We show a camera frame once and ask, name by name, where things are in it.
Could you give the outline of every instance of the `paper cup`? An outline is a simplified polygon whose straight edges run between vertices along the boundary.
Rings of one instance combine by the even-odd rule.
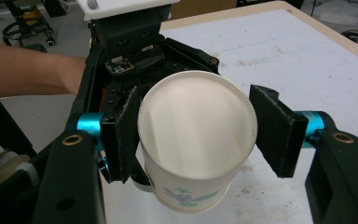
[[[251,153],[252,104],[223,77],[186,71],[162,79],[144,98],[138,132],[156,197],[198,213],[217,205]]]

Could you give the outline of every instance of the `cyan metal joint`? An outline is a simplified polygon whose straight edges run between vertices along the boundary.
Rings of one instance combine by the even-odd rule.
[[[103,113],[86,113],[82,114],[77,122],[77,129],[83,130],[97,139],[97,146],[95,150],[104,150],[101,141],[101,125],[100,120],[103,117]]]
[[[295,113],[306,117],[309,122],[307,130],[305,131],[305,137],[302,144],[302,148],[312,148],[312,144],[307,142],[307,139],[315,135],[317,130],[324,129],[324,120],[316,111],[296,111]]]

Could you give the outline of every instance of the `white robot part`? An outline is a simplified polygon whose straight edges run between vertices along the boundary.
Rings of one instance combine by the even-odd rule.
[[[86,17],[92,20],[116,16],[151,7],[160,7],[180,0],[76,0]]]

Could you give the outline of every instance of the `forearm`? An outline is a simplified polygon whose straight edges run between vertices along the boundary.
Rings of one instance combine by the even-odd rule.
[[[84,59],[0,45],[0,97],[77,94]]]

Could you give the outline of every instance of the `gray floor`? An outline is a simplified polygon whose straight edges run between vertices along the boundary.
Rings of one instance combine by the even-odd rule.
[[[309,14],[312,10],[313,0],[306,0],[302,10]],[[48,48],[49,52],[83,56],[88,55],[88,40],[90,31],[87,24],[83,21],[84,14],[78,6],[72,6],[71,11],[63,17],[49,18],[48,22],[53,27],[57,45]],[[12,22],[10,15],[0,16],[0,31]],[[324,22],[337,32],[346,30],[358,30],[358,24],[353,26],[337,25],[334,23]],[[31,42],[44,43],[45,37],[39,35],[33,38]],[[3,104],[11,113],[13,118],[19,123],[25,134],[30,138],[36,150],[44,148],[63,130],[67,115],[72,106],[73,96],[22,96],[3,99]]]

